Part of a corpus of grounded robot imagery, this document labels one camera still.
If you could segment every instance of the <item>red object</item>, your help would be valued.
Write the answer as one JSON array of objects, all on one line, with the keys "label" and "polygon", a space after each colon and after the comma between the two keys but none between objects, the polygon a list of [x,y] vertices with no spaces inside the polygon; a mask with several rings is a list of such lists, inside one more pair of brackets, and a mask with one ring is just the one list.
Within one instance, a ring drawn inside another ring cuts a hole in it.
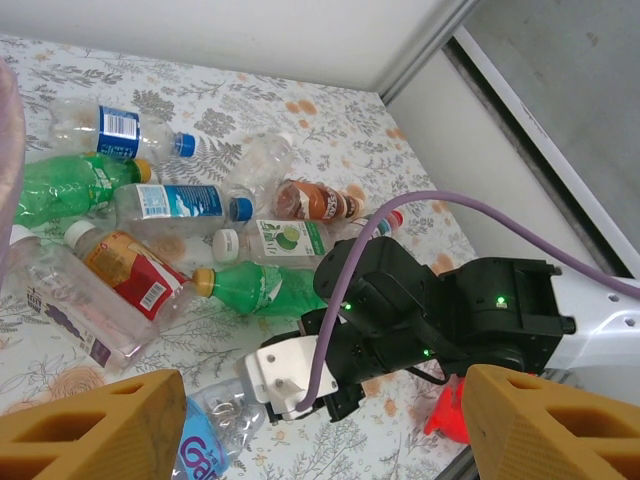
[{"label": "red object", "polygon": [[432,434],[440,430],[444,435],[458,443],[469,444],[469,432],[462,416],[462,392],[464,378],[460,379],[455,392],[451,385],[445,387],[438,399],[436,408],[424,427],[424,433]]}]

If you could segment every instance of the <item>table surface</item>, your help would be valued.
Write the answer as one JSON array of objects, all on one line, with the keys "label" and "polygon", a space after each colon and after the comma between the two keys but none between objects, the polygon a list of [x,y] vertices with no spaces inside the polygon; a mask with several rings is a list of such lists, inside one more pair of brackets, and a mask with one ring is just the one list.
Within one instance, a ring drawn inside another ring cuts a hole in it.
[{"label": "table surface", "polygon": [[[375,93],[221,71],[92,49],[0,36],[0,54],[16,71],[27,118],[27,161],[51,156],[47,104],[54,97],[93,97],[170,122],[198,139],[195,158],[155,169],[166,183],[220,183],[255,134],[279,130],[295,139],[291,178],[334,188],[361,187],[368,205],[408,191],[433,189],[404,134]],[[439,202],[419,202],[398,240],[437,271],[474,257],[466,237]],[[110,213],[93,220],[113,228]],[[72,220],[36,231],[60,242]],[[207,241],[199,263],[210,262]],[[196,266],[195,259],[180,268]],[[215,299],[194,301],[122,377],[105,373],[60,336],[58,327],[5,290],[0,295],[0,413],[38,405],[118,378],[177,368],[187,393],[233,375],[233,363],[295,319],[240,318]],[[405,372],[366,384],[362,407],[331,424],[326,412],[265,425],[228,479],[431,479],[461,446],[422,433],[440,388]]]}]

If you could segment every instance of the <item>pink object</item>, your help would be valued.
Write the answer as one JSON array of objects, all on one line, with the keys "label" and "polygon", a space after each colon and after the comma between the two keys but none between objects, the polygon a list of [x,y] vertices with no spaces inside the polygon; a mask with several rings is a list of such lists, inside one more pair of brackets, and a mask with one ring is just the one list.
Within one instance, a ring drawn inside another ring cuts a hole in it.
[{"label": "pink object", "polygon": [[22,191],[26,131],[18,81],[0,58],[0,287],[13,217]]}]

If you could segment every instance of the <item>white wall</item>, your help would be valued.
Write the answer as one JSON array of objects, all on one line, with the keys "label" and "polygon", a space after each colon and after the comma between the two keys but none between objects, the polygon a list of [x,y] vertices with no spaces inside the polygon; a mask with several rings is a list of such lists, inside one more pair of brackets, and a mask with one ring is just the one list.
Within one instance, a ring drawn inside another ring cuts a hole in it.
[{"label": "white wall", "polygon": [[0,32],[370,90],[460,1],[5,1]]}]

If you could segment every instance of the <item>plastic bottle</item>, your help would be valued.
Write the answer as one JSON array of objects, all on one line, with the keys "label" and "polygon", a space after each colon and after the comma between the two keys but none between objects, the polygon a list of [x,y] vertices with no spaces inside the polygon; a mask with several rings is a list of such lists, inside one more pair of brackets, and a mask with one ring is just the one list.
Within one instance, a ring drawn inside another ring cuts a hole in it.
[{"label": "plastic bottle", "polygon": [[166,325],[194,297],[193,283],[129,234],[75,222],[64,241],[107,285],[151,321]]},{"label": "plastic bottle", "polygon": [[230,198],[215,185],[129,185],[116,192],[115,205],[118,228],[141,240],[207,235],[253,215],[251,198]]},{"label": "plastic bottle", "polygon": [[45,246],[27,228],[11,230],[6,285],[63,329],[100,366],[120,373],[159,335],[131,305],[65,247]]},{"label": "plastic bottle", "polygon": [[92,100],[56,99],[49,105],[51,144],[62,153],[98,152],[158,163],[171,155],[191,157],[192,135],[174,133],[151,115],[105,107]]},{"label": "plastic bottle", "polygon": [[[370,218],[371,215],[365,215],[364,217],[357,218],[346,225],[336,225],[336,228],[331,228],[333,225],[330,225],[329,231],[336,242],[356,238],[360,235],[362,228],[367,224]],[[378,224],[376,229],[373,231],[373,234],[371,234],[371,238],[392,237],[402,226],[403,222],[404,217],[402,216],[402,213],[398,210],[393,210]]]},{"label": "plastic bottle", "polygon": [[199,268],[196,292],[215,297],[241,315],[299,317],[327,304],[313,290],[313,270],[242,262],[222,272]]},{"label": "plastic bottle", "polygon": [[261,265],[315,269],[333,244],[322,223],[257,219],[247,223],[239,233],[218,230],[212,249],[219,263],[252,260]]},{"label": "plastic bottle", "polygon": [[225,178],[230,194],[249,190],[259,212],[269,203],[293,162],[293,137],[288,132],[257,137]]},{"label": "plastic bottle", "polygon": [[145,183],[151,168],[142,159],[119,162],[101,154],[53,157],[24,169],[14,222],[37,227],[54,218],[106,207],[122,185]]},{"label": "plastic bottle", "polygon": [[237,378],[189,395],[171,480],[222,478],[265,416],[264,406],[248,399]]},{"label": "plastic bottle", "polygon": [[285,180],[273,197],[273,213],[277,218],[329,223],[358,218],[363,209],[361,199],[319,183]]}]

